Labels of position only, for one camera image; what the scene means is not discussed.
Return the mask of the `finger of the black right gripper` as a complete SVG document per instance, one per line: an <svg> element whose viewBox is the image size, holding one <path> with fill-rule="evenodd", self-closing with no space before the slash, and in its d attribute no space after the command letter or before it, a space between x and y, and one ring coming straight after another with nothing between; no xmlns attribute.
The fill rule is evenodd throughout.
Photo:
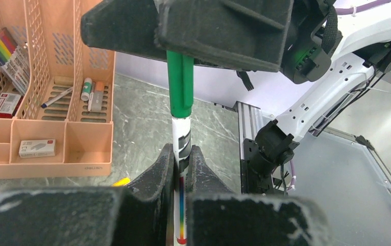
<svg viewBox="0 0 391 246"><path fill-rule="evenodd" d="M88 47L165 61L166 51L155 44L157 27L155 1L101 1L82 15L80 35Z"/></svg>

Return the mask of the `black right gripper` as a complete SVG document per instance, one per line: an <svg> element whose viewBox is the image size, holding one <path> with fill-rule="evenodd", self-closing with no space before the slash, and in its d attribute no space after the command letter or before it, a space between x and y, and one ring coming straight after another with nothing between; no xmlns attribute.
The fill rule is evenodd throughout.
<svg viewBox="0 0 391 246"><path fill-rule="evenodd" d="M334 3L163 1L156 36L165 49L204 63L266 72L281 65L293 83L314 82L342 39Z"/></svg>

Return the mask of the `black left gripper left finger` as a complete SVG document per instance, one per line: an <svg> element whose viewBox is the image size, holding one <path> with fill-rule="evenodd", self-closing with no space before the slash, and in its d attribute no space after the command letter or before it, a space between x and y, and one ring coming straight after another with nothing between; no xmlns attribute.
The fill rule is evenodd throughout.
<svg viewBox="0 0 391 246"><path fill-rule="evenodd" d="M166 245L173 146L123 187L18 188L0 193L0 245Z"/></svg>

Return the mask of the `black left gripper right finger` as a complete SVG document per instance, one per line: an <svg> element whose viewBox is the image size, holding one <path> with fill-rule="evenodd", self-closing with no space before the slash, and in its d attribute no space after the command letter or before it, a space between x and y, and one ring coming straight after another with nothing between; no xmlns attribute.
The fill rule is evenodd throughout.
<svg viewBox="0 0 391 246"><path fill-rule="evenodd" d="M199 146L190 154L187 245L332 245L326 213L296 196L237 194L206 164Z"/></svg>

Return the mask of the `green pen cap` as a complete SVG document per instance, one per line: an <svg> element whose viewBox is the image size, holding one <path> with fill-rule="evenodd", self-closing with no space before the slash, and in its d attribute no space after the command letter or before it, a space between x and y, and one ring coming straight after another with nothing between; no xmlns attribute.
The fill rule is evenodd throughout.
<svg viewBox="0 0 391 246"><path fill-rule="evenodd" d="M167 68L171 115L187 118L194 102L194 59L168 50Z"/></svg>

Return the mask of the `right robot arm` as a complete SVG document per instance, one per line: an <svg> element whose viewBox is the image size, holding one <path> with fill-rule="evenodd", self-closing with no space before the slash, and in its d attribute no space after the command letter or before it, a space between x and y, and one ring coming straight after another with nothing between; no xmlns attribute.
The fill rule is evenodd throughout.
<svg viewBox="0 0 391 246"><path fill-rule="evenodd" d="M272 173L391 70L391 1L336 8L334 1L102 1L80 19L85 45L165 61L175 192L189 188L194 66L280 72L313 85L262 127L245 173L248 193L271 193Z"/></svg>

